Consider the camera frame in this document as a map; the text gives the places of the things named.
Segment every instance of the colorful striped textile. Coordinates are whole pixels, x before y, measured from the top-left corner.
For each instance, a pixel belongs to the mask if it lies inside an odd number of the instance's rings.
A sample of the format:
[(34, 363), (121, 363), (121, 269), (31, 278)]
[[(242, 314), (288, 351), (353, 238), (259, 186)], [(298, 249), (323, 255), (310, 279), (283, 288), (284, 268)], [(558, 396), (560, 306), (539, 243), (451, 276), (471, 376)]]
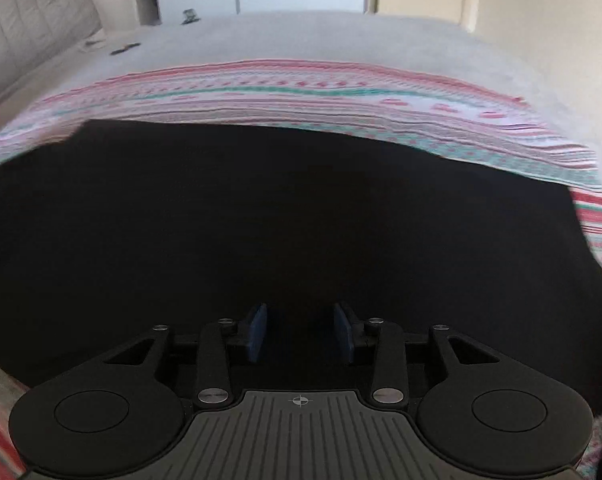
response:
[[(564, 184), (602, 266), (602, 184), (594, 153), (554, 132), (521, 97), (356, 63), (249, 60), (177, 67), (114, 77), (33, 104), (0, 131), (0, 163), (63, 139), (93, 118), (338, 132)], [(9, 378), (2, 384), (16, 388)], [(2, 440), (7, 413), (0, 410), (2, 479), (18, 471)], [(594, 439), (580, 467), (587, 478), (594, 478), (602, 450), (602, 418)]]

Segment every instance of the black cloth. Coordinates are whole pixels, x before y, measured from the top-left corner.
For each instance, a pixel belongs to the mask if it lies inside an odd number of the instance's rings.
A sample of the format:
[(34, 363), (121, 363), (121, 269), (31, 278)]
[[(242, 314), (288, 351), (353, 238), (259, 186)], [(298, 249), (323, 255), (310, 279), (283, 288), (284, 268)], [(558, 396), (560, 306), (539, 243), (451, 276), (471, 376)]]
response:
[(342, 134), (117, 121), (0, 166), (0, 366), (28, 386), (263, 301), (264, 362), (317, 387), (338, 300), (452, 325), (602, 412), (602, 270), (564, 186)]

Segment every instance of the gray upholstered headboard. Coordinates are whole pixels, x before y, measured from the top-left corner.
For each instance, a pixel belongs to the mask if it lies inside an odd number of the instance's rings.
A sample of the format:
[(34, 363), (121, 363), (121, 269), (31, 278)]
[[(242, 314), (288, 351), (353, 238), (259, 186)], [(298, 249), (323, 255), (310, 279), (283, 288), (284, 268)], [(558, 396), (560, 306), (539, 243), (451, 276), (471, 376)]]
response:
[(100, 28), (92, 0), (0, 0), (0, 94)]

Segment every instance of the metal screw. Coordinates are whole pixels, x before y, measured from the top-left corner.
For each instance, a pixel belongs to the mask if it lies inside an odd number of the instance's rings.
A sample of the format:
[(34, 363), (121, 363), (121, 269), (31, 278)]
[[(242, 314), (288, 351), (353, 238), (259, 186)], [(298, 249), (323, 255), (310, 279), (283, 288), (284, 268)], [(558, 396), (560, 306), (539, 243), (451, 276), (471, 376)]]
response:
[(201, 402), (205, 402), (206, 404), (218, 404), (227, 400), (229, 395), (223, 388), (206, 388), (199, 392), (198, 397)]
[(381, 404), (396, 404), (403, 400), (403, 392), (396, 388), (379, 388), (372, 394), (372, 398)]

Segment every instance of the circular cap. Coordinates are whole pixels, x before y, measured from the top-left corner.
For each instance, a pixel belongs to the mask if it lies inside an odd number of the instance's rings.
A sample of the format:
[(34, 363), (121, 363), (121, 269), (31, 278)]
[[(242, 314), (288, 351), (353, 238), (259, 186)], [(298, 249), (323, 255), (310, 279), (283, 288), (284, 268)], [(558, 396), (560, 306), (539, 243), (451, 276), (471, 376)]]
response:
[(519, 390), (494, 390), (472, 403), (474, 416), (487, 427), (499, 431), (530, 431), (547, 416), (545, 404), (536, 396)]
[(372, 398), (381, 404), (396, 404), (403, 400), (403, 392), (395, 388), (379, 388), (372, 394)]
[(228, 392), (223, 388), (206, 388), (199, 392), (199, 400), (206, 404), (218, 404), (227, 400)]
[(55, 418), (67, 430), (97, 433), (119, 424), (128, 415), (129, 407), (126, 399), (112, 392), (80, 392), (57, 404)]

